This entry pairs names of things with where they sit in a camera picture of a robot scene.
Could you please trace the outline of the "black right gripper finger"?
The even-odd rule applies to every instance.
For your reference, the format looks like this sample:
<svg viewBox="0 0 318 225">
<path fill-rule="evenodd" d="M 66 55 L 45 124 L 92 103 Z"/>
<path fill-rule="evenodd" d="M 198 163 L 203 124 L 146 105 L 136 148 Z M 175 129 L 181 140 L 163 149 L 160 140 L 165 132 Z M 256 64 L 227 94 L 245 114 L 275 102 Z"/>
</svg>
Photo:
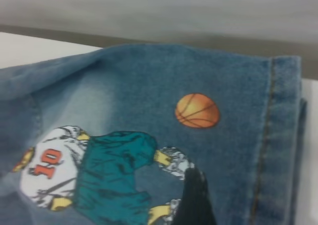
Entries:
<svg viewBox="0 0 318 225">
<path fill-rule="evenodd" d="M 172 223 L 174 225 L 217 224 L 206 177 L 197 168 L 189 168 L 185 172 L 182 199 Z"/>
</svg>

